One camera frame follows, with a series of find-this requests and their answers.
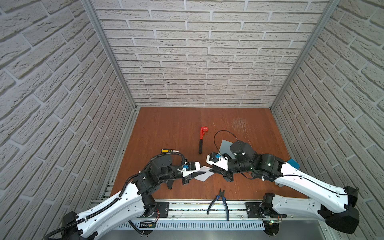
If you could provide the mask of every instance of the wooden table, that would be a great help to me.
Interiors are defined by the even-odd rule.
[[[199,154],[200,127],[207,126],[204,135],[203,153]],[[117,174],[112,194],[122,188],[126,179],[138,173],[149,159],[160,153],[162,148],[179,150],[188,161],[198,161],[201,166],[209,166],[206,156],[217,152],[213,137],[218,130],[229,130],[241,141],[249,143],[260,153],[270,153],[287,161],[290,157],[281,134],[269,109],[255,108],[141,108],[131,139]],[[222,139],[234,142],[235,138],[220,132],[216,143],[220,147]],[[173,164],[180,165],[180,157],[175,156]],[[213,199],[219,189],[225,189],[227,199],[262,199],[272,192],[286,197],[306,196],[289,188],[278,187],[269,181],[248,180],[241,174],[234,175],[234,182],[227,182],[222,175],[214,174],[205,182],[191,180],[182,185],[176,180],[173,189],[166,184],[153,194],[156,199]]]

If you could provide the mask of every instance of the blue pliers handle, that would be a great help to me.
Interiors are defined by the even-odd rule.
[[[228,209],[227,202],[225,201],[226,197],[224,197],[224,192],[225,192],[225,190],[221,191],[221,189],[220,189],[219,194],[216,195],[216,198],[214,200],[212,200],[211,204],[209,204],[209,207],[208,207],[208,210],[207,210],[207,215],[209,214],[209,211],[211,210],[211,207],[216,202],[216,200],[218,200],[221,197],[223,199],[223,203],[224,203],[224,206],[225,206],[225,211],[227,212],[227,221],[229,221],[229,209]]]

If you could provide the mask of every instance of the brick wall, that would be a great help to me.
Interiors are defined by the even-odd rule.
[[[266,108],[327,1],[93,3],[139,106]]]
[[[343,238],[384,237],[383,7],[342,0],[273,111],[305,172],[359,188],[360,224]]]
[[[131,108],[79,0],[0,13],[0,239],[41,239],[98,195]]]

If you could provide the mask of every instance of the metal bracket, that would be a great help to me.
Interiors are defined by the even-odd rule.
[[[169,211],[169,202],[156,202],[156,208],[159,210],[160,218],[167,218],[168,217],[168,211]],[[153,214],[149,217],[156,218],[157,212],[153,212]]]
[[[260,218],[259,207],[260,202],[246,202],[245,207],[247,208],[248,218]]]

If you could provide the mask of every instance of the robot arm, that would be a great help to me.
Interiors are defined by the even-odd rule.
[[[181,166],[172,166],[172,154],[181,156]],[[205,173],[199,170],[199,162],[188,162],[181,153],[159,154],[143,171],[128,178],[120,192],[84,212],[66,214],[63,227],[47,234],[45,239],[62,232],[65,240],[96,240],[124,222],[140,216],[149,217],[156,209],[151,194],[162,183],[167,183],[168,189],[172,189],[176,179],[182,179],[183,184],[187,184],[192,178]]]
[[[261,215],[265,217],[296,214],[317,218],[330,227],[353,233],[359,223],[359,212],[355,209],[358,191],[352,187],[337,187],[322,182],[289,163],[271,154],[257,154],[252,147],[242,141],[233,143],[228,154],[211,153],[207,163],[215,165],[210,171],[223,175],[233,182],[233,174],[251,172],[252,179],[262,179],[293,188],[308,199],[287,198],[266,194],[260,205]]]

